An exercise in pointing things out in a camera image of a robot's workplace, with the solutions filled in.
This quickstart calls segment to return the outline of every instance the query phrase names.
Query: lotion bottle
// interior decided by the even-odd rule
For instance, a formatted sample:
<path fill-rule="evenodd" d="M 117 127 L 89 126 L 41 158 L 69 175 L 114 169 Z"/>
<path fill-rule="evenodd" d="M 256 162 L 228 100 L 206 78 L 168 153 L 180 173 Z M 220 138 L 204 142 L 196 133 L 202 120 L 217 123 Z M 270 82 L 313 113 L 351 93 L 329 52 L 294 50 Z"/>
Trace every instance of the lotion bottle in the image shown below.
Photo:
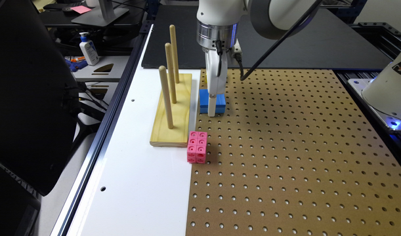
<path fill-rule="evenodd" d="M 87 39 L 87 35 L 89 34 L 88 32 L 83 32 L 79 34 L 81 35 L 81 40 L 82 40 L 82 42 L 79 44 L 79 47 L 81 48 L 82 53 L 88 62 L 88 65 L 95 66 L 95 64 L 98 63 L 100 58 L 96 53 L 94 43 L 91 40 Z"/>

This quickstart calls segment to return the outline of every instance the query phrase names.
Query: blue light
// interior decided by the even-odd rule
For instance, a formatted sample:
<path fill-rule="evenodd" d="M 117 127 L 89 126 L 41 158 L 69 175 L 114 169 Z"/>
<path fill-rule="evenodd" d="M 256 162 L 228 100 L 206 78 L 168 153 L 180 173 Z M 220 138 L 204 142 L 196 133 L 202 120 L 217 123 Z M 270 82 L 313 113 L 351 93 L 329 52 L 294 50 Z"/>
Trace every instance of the blue light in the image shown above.
<path fill-rule="evenodd" d="M 396 129 L 400 124 L 401 122 L 390 122 L 389 126 L 392 129 Z"/>
<path fill-rule="evenodd" d="M 232 26 L 232 38 L 231 38 L 231 45 L 235 44 L 235 32 L 237 30 L 237 24 Z"/>

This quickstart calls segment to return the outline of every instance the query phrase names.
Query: wooden peg board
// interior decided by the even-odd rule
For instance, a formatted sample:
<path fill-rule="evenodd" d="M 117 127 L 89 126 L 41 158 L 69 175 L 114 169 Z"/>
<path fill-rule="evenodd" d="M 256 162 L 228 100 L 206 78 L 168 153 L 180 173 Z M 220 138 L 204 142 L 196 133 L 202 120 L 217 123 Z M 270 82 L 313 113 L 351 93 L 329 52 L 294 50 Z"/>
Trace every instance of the wooden peg board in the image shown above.
<path fill-rule="evenodd" d="M 332 71 L 230 69 L 225 95 L 186 235 L 401 235 L 401 167 Z"/>
<path fill-rule="evenodd" d="M 171 104 L 174 123 L 172 129 L 169 129 L 167 126 L 167 115 L 161 91 L 154 126 L 152 127 L 150 136 L 150 145 L 154 147 L 187 147 L 191 91 L 192 74 L 180 74 L 180 83 L 175 85 L 177 103 Z"/>

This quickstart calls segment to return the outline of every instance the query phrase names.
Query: pink block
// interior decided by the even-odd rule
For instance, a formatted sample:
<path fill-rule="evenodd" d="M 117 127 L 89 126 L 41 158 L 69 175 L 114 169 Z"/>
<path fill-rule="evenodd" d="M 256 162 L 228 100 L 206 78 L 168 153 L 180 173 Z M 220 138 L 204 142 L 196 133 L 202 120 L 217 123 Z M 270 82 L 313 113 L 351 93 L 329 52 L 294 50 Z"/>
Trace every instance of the pink block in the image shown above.
<path fill-rule="evenodd" d="M 197 145 L 197 144 L 198 144 L 198 139 L 197 138 L 190 137 L 188 139 L 188 145 Z"/>
<path fill-rule="evenodd" d="M 196 131 L 190 131 L 190 138 L 198 138 L 199 134 Z"/>
<path fill-rule="evenodd" d="M 196 163 L 196 158 L 195 157 L 187 157 L 187 162 L 188 163 Z"/>
<path fill-rule="evenodd" d="M 199 138 L 207 138 L 207 133 L 206 132 L 198 132 Z"/>
<path fill-rule="evenodd" d="M 194 157 L 196 158 L 196 145 L 188 145 L 187 146 L 187 158 Z"/>
<path fill-rule="evenodd" d="M 196 163 L 204 164 L 206 162 L 206 158 L 196 158 Z"/>
<path fill-rule="evenodd" d="M 205 138 L 199 138 L 197 141 L 198 141 L 198 142 L 197 142 L 197 145 L 198 145 L 198 146 L 203 146 L 203 147 L 205 147 L 205 146 L 207 145 L 207 139 L 205 139 Z"/>
<path fill-rule="evenodd" d="M 197 146 L 196 158 L 206 158 L 206 147 Z"/>

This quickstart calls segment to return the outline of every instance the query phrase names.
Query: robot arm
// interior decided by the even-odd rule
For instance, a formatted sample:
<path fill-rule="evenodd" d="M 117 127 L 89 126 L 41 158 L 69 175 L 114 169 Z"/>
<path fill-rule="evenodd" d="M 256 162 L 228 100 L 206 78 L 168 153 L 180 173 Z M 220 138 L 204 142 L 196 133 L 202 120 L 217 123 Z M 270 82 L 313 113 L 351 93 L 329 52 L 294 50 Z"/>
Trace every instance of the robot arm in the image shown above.
<path fill-rule="evenodd" d="M 253 27 L 260 35 L 279 39 L 314 2 L 315 0 L 199 0 L 197 41 L 205 52 L 208 116 L 215 116 L 216 96 L 225 92 L 228 71 L 226 53 L 237 43 L 241 16 L 249 13 Z M 303 23 L 293 34 L 305 27 L 306 23 L 308 22 Z"/>

